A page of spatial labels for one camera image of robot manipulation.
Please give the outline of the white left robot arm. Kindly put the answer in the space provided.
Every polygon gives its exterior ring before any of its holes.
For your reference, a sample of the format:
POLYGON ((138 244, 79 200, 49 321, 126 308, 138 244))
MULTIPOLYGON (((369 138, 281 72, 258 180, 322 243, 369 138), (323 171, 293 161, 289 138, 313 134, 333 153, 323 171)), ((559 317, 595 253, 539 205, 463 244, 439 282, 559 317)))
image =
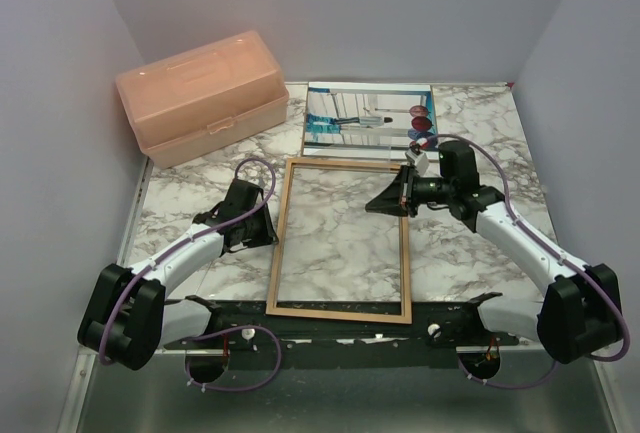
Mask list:
POLYGON ((201 267, 236 247, 278 243, 268 201, 271 189, 235 178, 226 196, 198 213, 174 242, 129 267, 111 263, 99 273, 80 322, 77 341, 106 365, 136 371, 167 343, 189 337, 201 348, 214 346, 220 321, 199 299, 168 296, 201 267))

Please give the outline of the photo print with balloons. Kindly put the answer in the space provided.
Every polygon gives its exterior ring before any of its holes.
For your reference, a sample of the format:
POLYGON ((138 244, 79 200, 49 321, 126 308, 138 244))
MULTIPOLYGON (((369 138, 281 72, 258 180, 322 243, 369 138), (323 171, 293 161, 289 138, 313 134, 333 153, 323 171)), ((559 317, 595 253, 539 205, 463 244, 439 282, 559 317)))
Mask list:
POLYGON ((308 157, 403 161, 417 145, 435 160, 438 133, 426 83, 311 82, 301 154, 308 157))

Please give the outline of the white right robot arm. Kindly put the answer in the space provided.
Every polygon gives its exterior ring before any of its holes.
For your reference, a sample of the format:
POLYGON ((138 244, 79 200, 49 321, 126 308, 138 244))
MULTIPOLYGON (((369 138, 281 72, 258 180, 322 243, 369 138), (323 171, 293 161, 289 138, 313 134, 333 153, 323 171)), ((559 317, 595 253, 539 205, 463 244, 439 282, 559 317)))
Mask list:
POLYGON ((561 364, 582 357, 599 362, 624 358, 631 334, 616 273, 605 264, 587 264, 540 233, 516 211, 507 183, 500 189, 482 184, 477 155, 497 162, 483 147, 453 134, 436 138, 439 176, 427 176, 425 152, 413 145, 392 183, 366 204, 366 212, 414 217, 421 206, 446 209, 509 257, 543 297, 541 302, 520 303, 488 296, 461 318, 462 337, 480 345, 496 332, 511 333, 541 343, 561 364), (620 346, 617 353, 601 355, 614 344, 620 346))

